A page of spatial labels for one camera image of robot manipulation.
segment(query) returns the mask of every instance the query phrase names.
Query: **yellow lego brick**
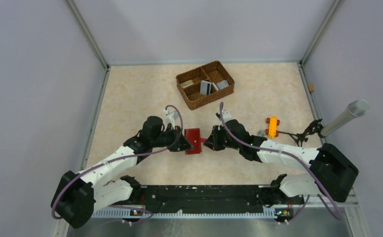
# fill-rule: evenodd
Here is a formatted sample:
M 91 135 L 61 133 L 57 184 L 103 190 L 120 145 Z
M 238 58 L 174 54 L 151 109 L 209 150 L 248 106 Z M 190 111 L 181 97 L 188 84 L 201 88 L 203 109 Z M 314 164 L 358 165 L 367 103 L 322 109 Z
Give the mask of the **yellow lego brick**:
M 273 138 L 276 136 L 277 118 L 275 116 L 270 117 L 270 123 L 268 126 L 268 137 Z

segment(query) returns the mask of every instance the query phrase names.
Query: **red block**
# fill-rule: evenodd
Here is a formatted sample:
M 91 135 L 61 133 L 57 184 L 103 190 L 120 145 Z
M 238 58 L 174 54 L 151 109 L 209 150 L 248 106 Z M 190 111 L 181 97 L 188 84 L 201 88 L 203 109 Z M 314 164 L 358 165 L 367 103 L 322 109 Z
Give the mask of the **red block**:
M 200 142 L 200 128 L 184 129 L 184 137 L 194 146 L 193 150 L 186 151 L 186 155 L 202 153 L 202 143 Z

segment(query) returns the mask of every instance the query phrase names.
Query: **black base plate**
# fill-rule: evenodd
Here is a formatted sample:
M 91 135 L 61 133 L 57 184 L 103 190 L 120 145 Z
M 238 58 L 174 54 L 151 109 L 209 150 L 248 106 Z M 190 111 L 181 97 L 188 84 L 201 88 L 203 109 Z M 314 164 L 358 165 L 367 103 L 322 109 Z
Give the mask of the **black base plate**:
M 266 198 L 279 192 L 266 185 L 148 185 L 139 195 L 116 205 L 145 205 L 152 213 L 262 213 L 263 205 L 287 204 L 289 198 Z M 293 204 L 303 204 L 302 197 L 292 197 Z

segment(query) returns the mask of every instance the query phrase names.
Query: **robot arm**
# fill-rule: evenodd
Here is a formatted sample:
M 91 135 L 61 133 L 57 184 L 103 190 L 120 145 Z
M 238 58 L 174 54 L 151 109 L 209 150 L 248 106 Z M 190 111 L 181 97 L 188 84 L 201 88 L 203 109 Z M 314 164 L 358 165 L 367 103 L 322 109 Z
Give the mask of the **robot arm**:
M 258 162 L 278 163 L 305 171 L 305 168 L 288 154 L 296 155 L 318 178 L 333 200 L 344 202 L 358 175 L 358 169 L 333 145 L 324 144 L 321 148 L 303 148 L 276 143 L 265 137 L 250 135 L 227 111 L 222 111 L 225 125 L 239 140 L 260 147 L 254 149 L 237 142 L 221 125 L 213 126 L 212 133 L 204 143 L 214 151 L 232 148 L 245 159 Z M 298 195 L 323 194 L 309 173 L 300 175 L 280 175 L 271 183 L 287 197 Z
M 181 128 L 174 125 L 174 120 L 178 117 L 175 116 L 176 113 L 166 113 L 166 116 L 170 117 L 166 130 L 163 129 L 161 118 L 148 117 L 137 135 L 126 140 L 113 154 L 94 165 L 94 169 L 82 170 L 77 174 L 72 171 L 65 173 L 51 207 L 55 206 L 56 213 L 72 227 L 78 228 L 84 225 L 95 211 L 129 199 L 133 190 L 131 185 L 124 180 L 112 181 L 115 176 L 143 161 L 153 148 L 167 147 L 166 150 L 172 152 L 193 149 L 182 135 Z

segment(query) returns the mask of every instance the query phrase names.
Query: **small wooden block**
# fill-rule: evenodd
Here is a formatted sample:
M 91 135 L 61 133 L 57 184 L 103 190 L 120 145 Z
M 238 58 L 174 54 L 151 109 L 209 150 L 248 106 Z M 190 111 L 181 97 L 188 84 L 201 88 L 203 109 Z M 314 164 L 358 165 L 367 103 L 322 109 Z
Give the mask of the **small wooden block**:
M 187 88 L 187 87 L 189 87 L 191 85 L 193 85 L 193 81 L 192 80 L 188 80 L 186 82 L 181 83 L 180 87 L 184 89 L 184 88 Z
M 312 93 L 314 91 L 314 88 L 313 88 L 313 84 L 312 83 L 308 83 L 308 91 L 310 93 Z

